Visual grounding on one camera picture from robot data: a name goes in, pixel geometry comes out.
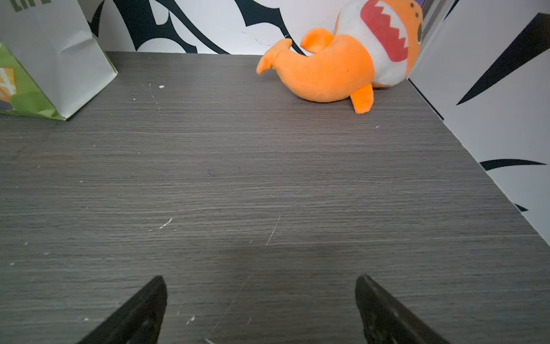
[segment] plush eye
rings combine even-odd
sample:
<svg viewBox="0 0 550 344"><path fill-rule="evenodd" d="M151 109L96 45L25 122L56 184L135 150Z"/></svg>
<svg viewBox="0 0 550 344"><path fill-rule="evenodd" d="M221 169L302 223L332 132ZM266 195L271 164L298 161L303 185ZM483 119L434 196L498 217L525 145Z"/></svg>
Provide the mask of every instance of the plush eye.
<svg viewBox="0 0 550 344"><path fill-rule="evenodd" d="M422 24L418 26L418 44L422 41Z"/></svg>

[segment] gray wooden surface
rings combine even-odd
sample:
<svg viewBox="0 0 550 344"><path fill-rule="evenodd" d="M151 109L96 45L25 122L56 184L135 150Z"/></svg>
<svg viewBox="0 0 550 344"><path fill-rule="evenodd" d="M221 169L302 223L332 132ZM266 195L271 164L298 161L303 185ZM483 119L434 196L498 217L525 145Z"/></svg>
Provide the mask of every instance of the gray wooden surface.
<svg viewBox="0 0 550 344"><path fill-rule="evenodd" d="M548 342L550 249L410 84L358 116L258 57L111 56L71 121L0 117L1 343L74 343L157 274L160 343L364 343L361 273L453 343Z"/></svg>

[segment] shark plush toy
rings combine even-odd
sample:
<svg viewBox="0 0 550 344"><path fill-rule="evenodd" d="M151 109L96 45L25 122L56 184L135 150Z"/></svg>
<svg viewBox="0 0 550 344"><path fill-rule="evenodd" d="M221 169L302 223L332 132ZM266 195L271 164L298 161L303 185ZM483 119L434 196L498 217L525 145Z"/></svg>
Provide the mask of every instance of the shark plush toy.
<svg viewBox="0 0 550 344"><path fill-rule="evenodd" d="M290 51L292 40L277 42L256 72L273 68L298 96L315 102L347 97L356 113L370 111L373 87L389 87L411 72L422 39L422 8L412 0L349 0L334 34L313 29L301 46L314 55Z"/></svg>

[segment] white speck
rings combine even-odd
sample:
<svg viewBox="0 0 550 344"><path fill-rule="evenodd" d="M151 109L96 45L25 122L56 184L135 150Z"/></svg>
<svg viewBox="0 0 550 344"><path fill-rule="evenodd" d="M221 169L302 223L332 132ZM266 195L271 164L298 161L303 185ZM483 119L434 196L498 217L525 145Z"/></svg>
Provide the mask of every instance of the white speck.
<svg viewBox="0 0 550 344"><path fill-rule="evenodd" d="M268 243L270 243L271 238L273 237L273 234L275 233L275 230L277 229L277 225L279 224L279 220L281 219L281 216L279 215L279 218L277 219L277 223L275 223L275 228L273 229L273 232L271 232L271 236L267 240L266 246Z"/></svg>
<svg viewBox="0 0 550 344"><path fill-rule="evenodd" d="M161 229L165 228L171 221L172 221L172 217L170 218L170 220L168 220L168 222L166 222L164 225L160 226L158 229L161 230Z"/></svg>

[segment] white teeth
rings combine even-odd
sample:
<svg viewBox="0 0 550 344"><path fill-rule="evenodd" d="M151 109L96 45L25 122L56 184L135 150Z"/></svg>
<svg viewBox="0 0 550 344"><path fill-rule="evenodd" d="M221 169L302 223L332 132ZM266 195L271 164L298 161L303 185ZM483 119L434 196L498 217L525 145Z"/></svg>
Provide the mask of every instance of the white teeth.
<svg viewBox="0 0 550 344"><path fill-rule="evenodd" d="M409 37L407 35L407 29L405 25L397 15L397 13L387 3L380 0L376 3L375 7L382 7L382 14L389 15L389 26L399 30L399 38L405 38L405 48L409 46Z"/></svg>

